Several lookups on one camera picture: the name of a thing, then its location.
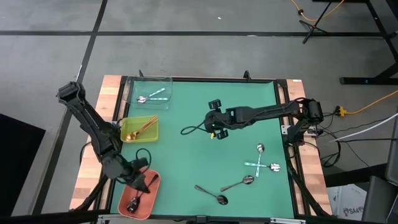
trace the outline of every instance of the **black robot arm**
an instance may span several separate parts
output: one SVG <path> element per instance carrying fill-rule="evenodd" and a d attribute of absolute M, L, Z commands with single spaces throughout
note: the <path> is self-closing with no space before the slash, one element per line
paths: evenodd
<path fill-rule="evenodd" d="M 82 130 L 90 135 L 91 143 L 104 174 L 110 179 L 120 178 L 128 186 L 149 193 L 145 175 L 139 170 L 148 166 L 146 158 L 128 162 L 120 155 L 122 142 L 116 124 L 105 122 L 85 99 L 83 85 L 70 82 L 58 90 L 58 100 L 67 106 L 80 122 Z"/>
<path fill-rule="evenodd" d="M 303 135 L 307 129 L 323 121 L 321 106 L 314 99 L 299 98 L 289 103 L 262 108 L 238 106 L 226 109 L 225 113 L 221 112 L 220 106 L 220 100 L 209 102 L 211 111 L 206 114 L 204 121 L 206 131 L 218 139 L 228 137 L 225 129 L 243 129 L 256 121 L 293 116 L 298 122 L 287 129 L 285 142 L 301 146 L 304 144 Z"/>

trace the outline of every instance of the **yellow tray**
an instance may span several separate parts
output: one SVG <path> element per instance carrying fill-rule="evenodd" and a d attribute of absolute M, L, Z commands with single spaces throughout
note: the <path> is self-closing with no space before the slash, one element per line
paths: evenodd
<path fill-rule="evenodd" d="M 126 143 L 140 143 L 140 142 L 153 142 L 159 138 L 159 120 L 147 128 L 145 131 L 137 135 L 135 140 L 127 140 L 127 134 L 133 131 L 138 131 L 141 127 L 148 122 L 153 116 L 123 118 L 121 120 L 122 130 L 120 133 L 120 140 Z"/>

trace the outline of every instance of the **black metal frame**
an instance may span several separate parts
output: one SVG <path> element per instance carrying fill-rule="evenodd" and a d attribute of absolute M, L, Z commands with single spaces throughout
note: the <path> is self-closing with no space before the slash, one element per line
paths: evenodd
<path fill-rule="evenodd" d="M 141 77 L 144 77 L 141 71 L 139 71 L 140 77 L 130 77 L 131 83 L 127 86 L 127 77 L 123 76 L 121 80 L 121 86 L 119 89 L 118 93 L 118 99 L 116 102 L 116 106 L 119 105 L 118 108 L 115 108 L 113 118 L 115 120 L 115 117 L 117 117 L 116 114 L 119 114 L 120 106 L 123 102 L 121 94 L 126 91 L 126 89 L 122 90 L 122 88 L 128 88 L 128 95 L 127 95 L 127 101 L 131 98 L 132 95 L 132 87 L 134 86 L 134 80 L 140 79 Z M 273 80 L 273 79 L 253 79 L 250 77 L 250 74 L 248 71 L 245 71 L 243 78 L 205 78 L 205 77 L 172 77 L 173 82 L 220 82 L 220 83 L 273 83 L 274 85 L 274 93 L 275 93 L 275 101 L 277 104 L 280 104 L 280 95 L 279 95 L 279 87 L 278 84 L 280 85 L 283 89 L 284 92 L 284 98 L 286 101 L 289 101 L 289 91 L 287 89 L 287 82 L 286 80 Z M 124 102 L 124 112 L 123 112 L 123 118 L 128 115 L 129 112 L 129 103 Z M 289 118 L 289 124 L 293 124 L 293 118 Z M 304 181 L 304 175 L 303 175 L 303 170 L 301 166 L 301 160 L 299 157 L 299 152 L 298 148 L 295 149 L 297 150 L 296 155 L 296 165 L 298 169 L 298 174 L 300 178 Z M 287 148 L 284 149 L 285 152 L 285 158 L 289 158 L 289 150 Z M 295 188 L 294 188 L 294 182 L 291 178 L 291 176 L 288 175 L 288 180 L 289 180 L 289 186 L 290 186 L 290 194 L 292 197 L 292 206 L 293 206 L 293 211 L 294 215 L 298 215 L 298 208 L 297 208 L 297 199 L 295 196 Z M 113 191 L 114 191 L 114 185 L 116 181 L 111 180 L 110 185 L 109 185 L 109 192 L 108 192 L 108 198 L 106 200 L 106 210 L 110 210 L 111 208 L 111 202 L 112 202 L 112 196 L 113 196 Z M 310 214 L 310 209 L 309 209 L 309 204 L 305 200 L 303 200 L 304 208 L 305 208 L 305 214 L 309 215 Z M 195 222 L 201 222 L 202 220 L 206 220 L 207 222 L 239 222 L 239 221 L 247 221 L 247 222 L 268 222 L 270 218 L 248 218 L 248 217 L 209 217 L 209 216 L 178 216 L 178 215 L 151 215 L 149 217 L 150 219 L 163 219 L 163 220 L 186 220 L 186 221 L 195 221 Z"/>
<path fill-rule="evenodd" d="M 377 17 L 374 9 L 372 10 L 372 5 L 368 0 L 346 0 L 346 2 L 365 2 L 368 5 L 369 10 L 371 11 L 373 17 Z M 97 36 L 258 36 L 258 37 L 306 37 L 308 35 L 307 32 L 235 32 L 235 31 L 99 31 L 101 21 L 104 16 L 104 12 L 106 9 L 106 5 L 108 0 L 102 0 L 101 7 L 99 9 L 95 25 L 93 30 L 0 30 L 0 35 L 31 35 L 31 36 L 88 36 L 90 37 L 83 61 L 81 63 L 81 68 L 78 73 L 76 81 L 81 83 L 84 79 L 86 68 L 88 62 L 90 60 L 90 56 L 95 44 L 95 40 Z M 387 35 L 384 31 L 384 28 L 381 29 L 381 22 L 377 22 L 377 26 L 379 27 L 380 32 L 312 32 L 311 36 L 313 37 L 383 37 L 386 39 L 386 42 L 389 44 L 389 38 L 391 35 Z M 389 44 L 391 51 L 394 56 L 397 55 L 395 49 L 393 49 L 392 44 Z M 381 84 L 381 80 L 385 81 L 388 84 L 397 83 L 397 79 L 386 78 L 390 77 L 393 72 L 398 68 L 397 63 L 395 63 L 390 69 L 387 69 L 384 73 L 381 74 L 379 78 L 342 78 L 342 83 L 344 84 L 353 84 L 355 82 L 365 83 L 365 84 Z M 67 129 L 71 120 L 72 114 L 65 111 L 64 117 L 62 118 L 62 122 L 60 125 L 60 129 L 58 131 L 58 135 L 55 138 L 55 144 L 53 147 L 53 153 L 50 158 L 49 166 L 47 167 L 47 171 L 45 173 L 44 180 L 40 187 L 40 191 L 34 205 L 33 214 L 38 215 L 41 213 L 45 198 L 47 196 L 47 192 L 50 187 L 50 183 L 55 172 L 55 167 L 58 162 L 58 158 L 60 155 L 60 151 L 62 149 L 63 142 L 66 137 Z"/>

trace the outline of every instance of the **concrete floor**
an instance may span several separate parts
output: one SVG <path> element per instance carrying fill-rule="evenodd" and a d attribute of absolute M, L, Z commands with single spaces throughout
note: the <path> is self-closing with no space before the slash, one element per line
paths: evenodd
<path fill-rule="evenodd" d="M 326 5 L 296 2 L 311 18 L 318 17 Z M 398 30 L 385 1 L 372 3 L 386 29 Z M 0 5 L 0 30 L 92 30 L 101 0 L 0 0 Z M 306 31 L 299 19 L 289 0 L 112 0 L 100 30 Z M 377 32 L 365 4 L 343 4 L 319 26 L 330 32 Z M 0 113 L 47 130 L 15 215 L 31 209 L 65 111 L 55 94 L 67 81 L 75 80 L 88 39 L 0 36 Z M 341 76 L 373 77 L 390 66 L 394 59 L 382 39 L 312 38 L 305 45 L 301 41 L 298 37 L 97 37 L 83 84 L 88 101 L 95 105 L 103 75 L 132 75 L 141 69 L 145 75 L 241 77 L 249 70 L 254 78 L 303 80 L 307 97 L 320 101 L 324 111 L 336 105 L 354 111 L 396 90 L 395 86 L 343 86 L 338 82 Z M 335 118 L 330 130 L 392 115 L 397 99 L 393 96 L 356 116 Z M 389 138 L 391 131 L 392 123 L 387 123 L 362 137 Z M 79 151 L 86 139 L 72 118 L 43 212 L 68 210 Z M 327 144 L 329 140 L 318 140 L 321 156 L 337 150 L 334 144 Z M 351 145 L 370 166 L 386 161 L 388 142 Z M 343 145 L 338 169 L 324 169 L 324 173 L 364 166 Z"/>

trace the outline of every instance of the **red tray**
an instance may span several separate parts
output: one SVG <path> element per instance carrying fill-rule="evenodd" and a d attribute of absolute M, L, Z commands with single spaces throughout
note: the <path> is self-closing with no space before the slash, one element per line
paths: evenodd
<path fill-rule="evenodd" d="M 152 178 L 158 172 L 154 170 L 147 170 L 145 171 L 145 184 L 148 185 Z M 127 206 L 131 199 L 133 199 L 137 195 L 137 190 L 133 189 L 127 185 L 124 186 L 124 190 L 122 196 L 119 200 L 118 210 L 119 213 L 125 217 L 133 218 L 136 220 L 145 220 L 147 219 L 150 214 L 152 213 L 152 209 L 154 208 L 155 199 L 157 195 L 157 190 L 159 189 L 160 185 L 160 175 L 157 180 L 149 186 L 149 194 L 143 193 L 141 196 L 141 201 L 139 203 L 138 209 L 134 213 L 130 213 L 127 211 Z"/>

